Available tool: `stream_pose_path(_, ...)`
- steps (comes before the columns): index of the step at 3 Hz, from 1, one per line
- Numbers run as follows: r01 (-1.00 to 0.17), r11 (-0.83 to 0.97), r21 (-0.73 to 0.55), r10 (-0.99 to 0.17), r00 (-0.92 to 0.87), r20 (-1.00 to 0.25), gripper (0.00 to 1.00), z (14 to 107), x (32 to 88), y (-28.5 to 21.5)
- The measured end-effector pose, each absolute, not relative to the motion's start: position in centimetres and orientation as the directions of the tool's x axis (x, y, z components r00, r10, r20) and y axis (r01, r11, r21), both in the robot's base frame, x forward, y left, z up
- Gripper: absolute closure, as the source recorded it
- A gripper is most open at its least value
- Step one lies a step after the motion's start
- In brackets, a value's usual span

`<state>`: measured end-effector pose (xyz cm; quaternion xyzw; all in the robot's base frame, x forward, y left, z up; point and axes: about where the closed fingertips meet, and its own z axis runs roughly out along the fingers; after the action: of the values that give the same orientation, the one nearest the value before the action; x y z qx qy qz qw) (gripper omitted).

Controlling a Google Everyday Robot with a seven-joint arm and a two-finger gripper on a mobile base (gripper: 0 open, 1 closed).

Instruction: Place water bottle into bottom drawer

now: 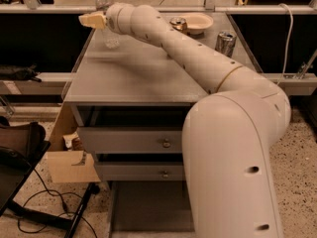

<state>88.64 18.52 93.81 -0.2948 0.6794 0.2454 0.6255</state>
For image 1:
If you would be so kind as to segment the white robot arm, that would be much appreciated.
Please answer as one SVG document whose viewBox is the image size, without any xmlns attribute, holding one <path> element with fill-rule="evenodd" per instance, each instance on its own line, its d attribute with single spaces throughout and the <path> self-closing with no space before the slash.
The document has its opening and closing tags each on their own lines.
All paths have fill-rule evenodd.
<svg viewBox="0 0 317 238">
<path fill-rule="evenodd" d="M 196 237 L 284 238 L 269 162 L 270 146 L 290 121 L 284 91 L 180 33 L 149 5 L 116 3 L 79 22 L 162 48 L 207 91 L 182 129 Z"/>
</svg>

